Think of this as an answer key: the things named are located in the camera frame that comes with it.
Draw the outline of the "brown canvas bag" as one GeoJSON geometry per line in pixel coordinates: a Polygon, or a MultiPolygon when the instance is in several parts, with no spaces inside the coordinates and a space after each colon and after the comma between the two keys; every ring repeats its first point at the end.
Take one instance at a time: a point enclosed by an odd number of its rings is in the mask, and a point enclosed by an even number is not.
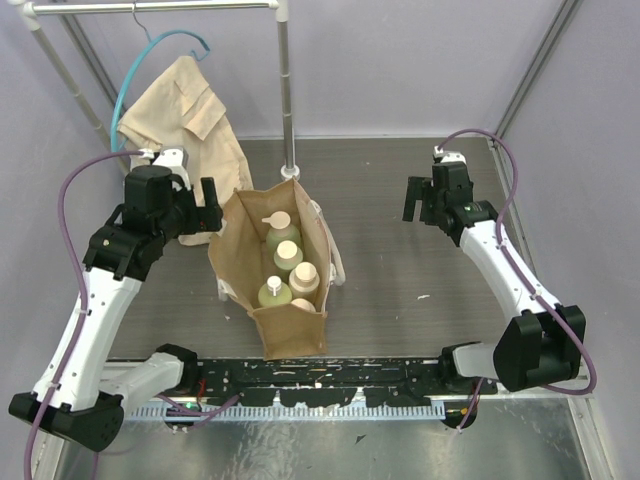
{"type": "Polygon", "coordinates": [[[296,180],[282,182],[266,191],[235,192],[224,208],[223,229],[211,236],[208,256],[219,286],[254,320],[266,360],[317,356],[327,352],[325,322],[332,253],[330,229],[317,205],[296,180]],[[259,290],[269,276],[278,273],[266,238],[264,218],[276,211],[291,216],[302,236],[304,259],[319,273],[315,312],[292,305],[263,308],[259,290]]]}

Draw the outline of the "green pump bottle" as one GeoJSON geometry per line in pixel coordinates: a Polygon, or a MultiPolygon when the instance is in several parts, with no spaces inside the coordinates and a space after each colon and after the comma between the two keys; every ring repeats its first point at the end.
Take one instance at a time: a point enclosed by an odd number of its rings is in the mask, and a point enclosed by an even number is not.
{"type": "Polygon", "coordinates": [[[269,226],[266,236],[267,251],[273,256],[278,245],[283,241],[292,241],[302,248],[302,238],[299,229],[292,223],[291,216],[285,211],[276,211],[261,221],[269,226]]]}
{"type": "Polygon", "coordinates": [[[269,308],[290,304],[293,294],[289,286],[279,276],[270,276],[258,292],[258,304],[261,308],[269,308]]]}

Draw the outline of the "green bottle beige cap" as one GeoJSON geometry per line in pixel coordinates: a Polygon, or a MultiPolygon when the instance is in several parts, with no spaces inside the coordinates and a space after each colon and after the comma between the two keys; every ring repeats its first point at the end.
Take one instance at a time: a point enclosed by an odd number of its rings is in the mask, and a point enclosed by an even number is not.
{"type": "Polygon", "coordinates": [[[285,240],[278,244],[273,255],[278,276],[283,282],[289,280],[290,272],[304,260],[303,251],[292,240],[285,240]]]}

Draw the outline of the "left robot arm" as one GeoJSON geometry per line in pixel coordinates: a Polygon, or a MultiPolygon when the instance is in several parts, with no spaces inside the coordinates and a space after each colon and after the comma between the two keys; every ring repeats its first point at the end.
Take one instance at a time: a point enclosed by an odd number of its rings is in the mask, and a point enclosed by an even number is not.
{"type": "MultiPolygon", "coordinates": [[[[12,416],[100,453],[124,418],[150,399],[188,396],[206,378],[197,355],[165,344],[145,362],[109,382],[101,380],[119,326],[165,245],[188,226],[217,230],[218,204],[199,207],[185,180],[165,166],[141,166],[125,179],[125,200],[74,261],[80,292],[64,336],[39,383],[16,394],[12,416]]],[[[362,395],[370,409],[431,405],[425,379],[431,365],[419,359],[372,362],[314,359],[325,319],[317,309],[290,301],[259,308],[253,318],[265,340],[263,360],[220,360],[210,395],[222,409],[234,405],[293,408],[344,407],[362,395]]]]}

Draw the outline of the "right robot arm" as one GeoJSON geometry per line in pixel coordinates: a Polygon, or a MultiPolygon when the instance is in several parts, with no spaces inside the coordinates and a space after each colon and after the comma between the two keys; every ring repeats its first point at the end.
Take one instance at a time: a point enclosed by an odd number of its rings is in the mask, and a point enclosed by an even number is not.
{"type": "Polygon", "coordinates": [[[464,158],[436,160],[432,175],[420,180],[420,219],[439,227],[483,275],[507,326],[494,344],[471,342],[446,347],[438,379],[459,394],[474,377],[499,381],[517,392],[572,380],[579,373],[586,319],[576,306],[563,305],[536,279],[510,242],[498,213],[473,197],[464,158]]]}

